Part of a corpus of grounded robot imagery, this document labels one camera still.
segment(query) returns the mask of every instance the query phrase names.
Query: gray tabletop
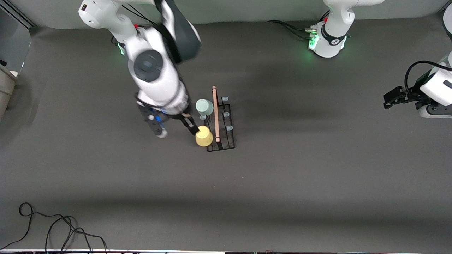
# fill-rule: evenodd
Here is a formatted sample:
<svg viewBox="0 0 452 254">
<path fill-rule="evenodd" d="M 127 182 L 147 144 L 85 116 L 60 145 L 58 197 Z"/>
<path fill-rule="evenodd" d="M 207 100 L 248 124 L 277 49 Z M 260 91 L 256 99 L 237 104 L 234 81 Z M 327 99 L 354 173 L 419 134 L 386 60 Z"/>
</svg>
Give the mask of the gray tabletop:
<svg viewBox="0 0 452 254">
<path fill-rule="evenodd" d="M 452 122 L 382 105 L 411 63 L 452 49 L 438 15 L 357 21 L 332 59 L 277 24 L 197 28 L 202 51 L 180 71 L 193 100 L 213 85 L 230 97 L 234 150 L 207 153 L 176 121 L 155 137 L 107 30 L 32 32 L 0 124 L 1 245 L 30 202 L 112 249 L 452 251 Z M 12 247 L 43 248 L 51 222 Z"/>
</svg>

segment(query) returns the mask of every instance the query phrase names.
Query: green status light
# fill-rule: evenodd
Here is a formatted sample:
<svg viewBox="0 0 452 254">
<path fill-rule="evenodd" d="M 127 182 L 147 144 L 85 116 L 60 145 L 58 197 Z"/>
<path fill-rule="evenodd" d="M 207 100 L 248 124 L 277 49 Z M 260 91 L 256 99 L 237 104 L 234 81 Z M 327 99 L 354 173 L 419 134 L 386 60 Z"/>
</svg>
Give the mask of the green status light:
<svg viewBox="0 0 452 254">
<path fill-rule="evenodd" d="M 119 50 L 121 51 L 121 55 L 124 56 L 124 52 L 122 51 L 122 48 L 121 48 L 121 46 L 119 45 L 119 43 L 118 43 L 118 48 L 119 48 Z"/>
<path fill-rule="evenodd" d="M 315 49 L 317 46 L 317 42 L 319 41 L 319 35 L 316 34 L 310 41 L 309 41 L 309 48 Z"/>
<path fill-rule="evenodd" d="M 340 47 L 340 49 L 343 49 L 344 48 L 344 46 L 345 46 L 345 41 L 347 40 L 347 36 L 345 36 L 345 38 L 344 38 L 344 42 L 342 43 L 342 46 Z"/>
</svg>

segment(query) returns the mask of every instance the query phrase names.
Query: light green cup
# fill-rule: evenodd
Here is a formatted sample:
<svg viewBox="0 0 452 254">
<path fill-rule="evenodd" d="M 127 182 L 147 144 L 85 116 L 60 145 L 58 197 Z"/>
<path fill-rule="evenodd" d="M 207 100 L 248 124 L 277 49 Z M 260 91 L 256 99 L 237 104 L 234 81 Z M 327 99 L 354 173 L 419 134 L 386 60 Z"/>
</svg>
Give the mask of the light green cup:
<svg viewBox="0 0 452 254">
<path fill-rule="evenodd" d="M 196 102 L 196 110 L 200 115 L 210 116 L 213 112 L 213 104 L 206 99 L 200 99 Z"/>
</svg>

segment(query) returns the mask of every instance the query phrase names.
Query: yellow cup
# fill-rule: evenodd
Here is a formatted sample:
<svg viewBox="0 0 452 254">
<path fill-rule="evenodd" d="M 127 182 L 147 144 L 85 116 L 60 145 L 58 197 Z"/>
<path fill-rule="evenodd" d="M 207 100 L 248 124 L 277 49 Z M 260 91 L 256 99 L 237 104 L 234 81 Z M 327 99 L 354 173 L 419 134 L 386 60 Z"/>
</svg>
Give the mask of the yellow cup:
<svg viewBox="0 0 452 254">
<path fill-rule="evenodd" d="M 210 132 L 209 128 L 207 128 L 204 125 L 201 125 L 198 127 L 199 131 L 196 133 L 196 143 L 199 146 L 208 146 L 212 144 L 213 141 L 213 135 L 212 132 Z"/>
</svg>

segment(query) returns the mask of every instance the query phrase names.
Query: cup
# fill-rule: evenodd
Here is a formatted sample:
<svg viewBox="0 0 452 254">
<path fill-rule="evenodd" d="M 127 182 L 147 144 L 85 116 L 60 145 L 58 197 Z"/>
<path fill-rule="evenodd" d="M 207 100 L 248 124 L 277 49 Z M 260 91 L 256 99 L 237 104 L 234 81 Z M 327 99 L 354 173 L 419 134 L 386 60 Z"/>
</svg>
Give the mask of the cup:
<svg viewBox="0 0 452 254">
<path fill-rule="evenodd" d="M 204 125 L 198 126 L 199 131 L 196 133 L 196 143 L 199 146 L 206 147 L 210 144 L 212 144 L 213 141 L 213 134 L 210 132 L 209 128 L 207 128 Z"/>
<path fill-rule="evenodd" d="M 196 110 L 200 115 L 210 116 L 213 112 L 213 104 L 206 99 L 200 99 L 196 102 Z"/>
</svg>

